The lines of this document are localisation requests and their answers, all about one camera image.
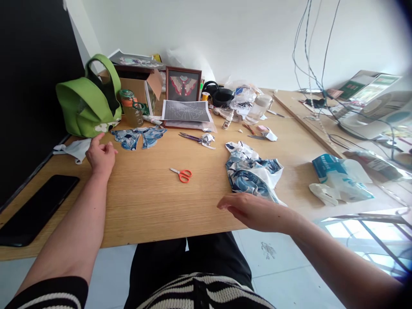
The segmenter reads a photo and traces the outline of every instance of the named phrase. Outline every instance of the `blue patterned fabric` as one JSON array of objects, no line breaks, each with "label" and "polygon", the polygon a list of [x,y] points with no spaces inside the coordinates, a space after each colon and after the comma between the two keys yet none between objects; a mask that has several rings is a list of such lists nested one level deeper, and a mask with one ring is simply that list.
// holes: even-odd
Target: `blue patterned fabric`
[{"label": "blue patterned fabric", "polygon": [[227,175],[234,192],[246,192],[286,206],[276,196],[274,188],[283,166],[277,159],[263,160],[246,144],[227,143],[230,157],[226,162]]},{"label": "blue patterned fabric", "polygon": [[165,132],[167,132],[167,129],[161,129],[159,126],[155,126],[112,131],[112,134],[115,136],[115,140],[121,143],[122,148],[126,150],[136,150],[140,136],[143,136],[142,149],[147,149],[156,145],[158,139],[161,138]]}]

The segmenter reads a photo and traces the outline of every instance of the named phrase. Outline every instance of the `green bag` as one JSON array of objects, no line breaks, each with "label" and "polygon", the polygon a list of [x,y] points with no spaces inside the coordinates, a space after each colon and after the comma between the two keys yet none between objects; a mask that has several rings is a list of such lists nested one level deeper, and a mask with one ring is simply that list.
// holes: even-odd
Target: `green bag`
[{"label": "green bag", "polygon": [[[110,81],[103,84],[90,66],[99,61],[110,74]],[[120,79],[114,65],[104,55],[96,54],[85,67],[86,77],[56,85],[57,98],[63,110],[66,130],[72,135],[95,137],[108,132],[119,124],[121,106],[116,95]]]}]

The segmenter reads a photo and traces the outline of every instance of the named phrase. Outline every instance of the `smartphone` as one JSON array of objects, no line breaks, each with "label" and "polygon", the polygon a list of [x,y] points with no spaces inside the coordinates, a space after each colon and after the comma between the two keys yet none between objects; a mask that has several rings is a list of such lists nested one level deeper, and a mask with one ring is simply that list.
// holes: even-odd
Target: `smartphone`
[{"label": "smartphone", "polygon": [[79,182],[74,176],[53,175],[0,229],[0,245],[29,245]]}]

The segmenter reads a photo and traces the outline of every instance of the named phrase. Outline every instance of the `black and white striped top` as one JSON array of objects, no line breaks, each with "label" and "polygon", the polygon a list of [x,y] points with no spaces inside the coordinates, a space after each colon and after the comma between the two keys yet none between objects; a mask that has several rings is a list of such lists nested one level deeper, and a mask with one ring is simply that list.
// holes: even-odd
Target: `black and white striped top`
[{"label": "black and white striped top", "polygon": [[[82,309],[88,285],[80,277],[45,280],[14,298],[6,309]],[[207,273],[183,275],[155,291],[138,309],[274,308],[236,280]]]}]

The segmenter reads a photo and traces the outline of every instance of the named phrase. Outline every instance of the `white floor tile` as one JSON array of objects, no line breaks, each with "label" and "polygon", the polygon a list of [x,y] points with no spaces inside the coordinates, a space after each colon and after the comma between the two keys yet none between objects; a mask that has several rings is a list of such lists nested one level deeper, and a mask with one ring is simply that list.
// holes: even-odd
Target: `white floor tile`
[{"label": "white floor tile", "polygon": [[246,258],[245,256],[245,250],[243,249],[243,245],[242,245],[242,241],[240,240],[240,236],[239,236],[239,231],[232,231],[233,237],[236,240],[236,244],[239,247],[240,252],[243,254],[243,256]]},{"label": "white floor tile", "polygon": [[312,266],[254,278],[253,281],[257,293],[277,309],[344,308]]},{"label": "white floor tile", "polygon": [[123,308],[136,245],[99,250],[85,309]]},{"label": "white floor tile", "polygon": [[253,278],[310,266],[310,262],[288,235],[250,229],[239,230],[238,234]]},{"label": "white floor tile", "polygon": [[35,258],[0,262],[0,308],[14,297]]},{"label": "white floor tile", "polygon": [[252,287],[255,293],[258,292],[257,288],[256,288],[256,284],[254,283],[254,280],[252,279]]}]

